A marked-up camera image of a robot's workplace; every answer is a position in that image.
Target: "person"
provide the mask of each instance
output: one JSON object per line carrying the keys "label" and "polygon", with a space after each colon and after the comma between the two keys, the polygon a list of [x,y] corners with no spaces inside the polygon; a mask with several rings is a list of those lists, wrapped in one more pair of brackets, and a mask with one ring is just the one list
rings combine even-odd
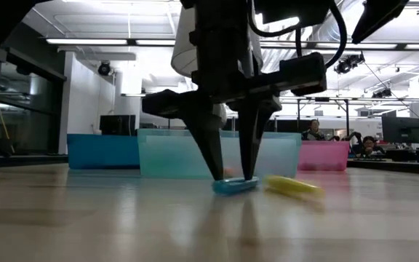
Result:
{"label": "person", "polygon": [[372,136],[364,137],[360,147],[355,148],[354,150],[357,157],[370,157],[386,154],[382,147],[376,146],[376,140]]}
{"label": "person", "polygon": [[319,131],[318,119],[311,120],[310,129],[302,133],[302,140],[326,140],[324,134]]}

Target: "ceiling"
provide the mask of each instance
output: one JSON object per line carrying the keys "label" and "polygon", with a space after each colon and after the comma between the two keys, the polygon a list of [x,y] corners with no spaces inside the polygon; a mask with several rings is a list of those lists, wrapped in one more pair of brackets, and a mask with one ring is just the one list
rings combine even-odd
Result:
{"label": "ceiling", "polygon": [[[349,34],[361,14],[362,0],[337,1],[342,3],[343,16]],[[37,4],[23,22],[43,36],[51,38],[146,38],[173,39],[178,25],[181,5],[178,1],[162,0],[54,0]],[[370,41],[419,41],[419,7],[406,8],[399,18],[373,34]],[[337,41],[337,28],[331,18],[323,26],[315,27],[309,39]],[[176,87],[185,82],[171,66],[172,48],[153,47],[82,47],[79,57],[91,59],[89,54],[135,53],[143,69],[144,87]],[[263,71],[275,71],[282,59],[293,56],[289,50],[263,50]],[[408,80],[419,74],[419,52],[364,52],[368,66],[382,81],[392,83],[394,90],[408,89]],[[365,65],[351,73],[338,76],[331,68],[327,72],[329,90],[321,95],[371,96],[364,90],[380,83]]]}

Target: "blue plastic object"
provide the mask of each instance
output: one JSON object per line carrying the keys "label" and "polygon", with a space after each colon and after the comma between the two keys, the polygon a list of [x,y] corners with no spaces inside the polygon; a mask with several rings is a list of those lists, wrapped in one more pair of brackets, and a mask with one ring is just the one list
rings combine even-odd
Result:
{"label": "blue plastic object", "polygon": [[256,188],[258,182],[259,179],[257,177],[253,177],[250,181],[246,181],[244,178],[219,180],[212,183],[212,190],[216,194],[238,194]]}
{"label": "blue plastic object", "polygon": [[140,164],[134,136],[68,134],[67,145],[73,170],[136,169]]}
{"label": "blue plastic object", "polygon": [[[238,132],[221,131],[224,168],[243,177]],[[255,175],[297,172],[300,134],[265,132],[258,152]],[[201,152],[188,130],[138,130],[140,174],[144,178],[212,179]]]}

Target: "window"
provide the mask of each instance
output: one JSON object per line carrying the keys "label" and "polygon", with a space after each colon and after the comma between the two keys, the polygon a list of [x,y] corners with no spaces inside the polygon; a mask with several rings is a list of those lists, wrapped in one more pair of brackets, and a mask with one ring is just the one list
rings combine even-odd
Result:
{"label": "window", "polygon": [[1,64],[0,98],[26,104],[40,110],[54,111],[62,90],[24,67]]}
{"label": "window", "polygon": [[[52,134],[50,115],[0,103],[4,123],[16,154],[49,152]],[[0,138],[6,138],[0,117]]]}

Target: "white ceiling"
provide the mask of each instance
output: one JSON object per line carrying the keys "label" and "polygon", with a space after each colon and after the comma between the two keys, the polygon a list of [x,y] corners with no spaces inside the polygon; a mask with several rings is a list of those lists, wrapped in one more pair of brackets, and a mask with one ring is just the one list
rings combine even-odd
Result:
{"label": "white ceiling", "polygon": [[[361,3],[362,0],[346,0]],[[359,17],[359,7],[344,11],[344,18],[351,33]],[[372,41],[419,41],[418,9],[405,9],[401,16],[391,21],[384,28],[373,34]],[[28,24],[46,37],[70,38],[147,38],[172,39],[175,35],[180,14],[178,1],[164,3],[153,0],[61,0],[37,4],[28,13],[24,23]],[[184,82],[170,67],[171,48],[145,47],[84,47],[83,52],[95,54],[104,52],[133,52],[145,73],[145,86],[177,86]],[[284,50],[271,50],[271,60],[284,58],[288,55]],[[419,52],[365,52],[369,66],[385,81],[394,79],[393,87],[405,90],[407,80],[419,72]],[[337,93],[362,94],[363,90],[379,83],[369,71],[361,65],[351,73],[338,76],[333,70],[327,72],[330,91],[322,95]]]}

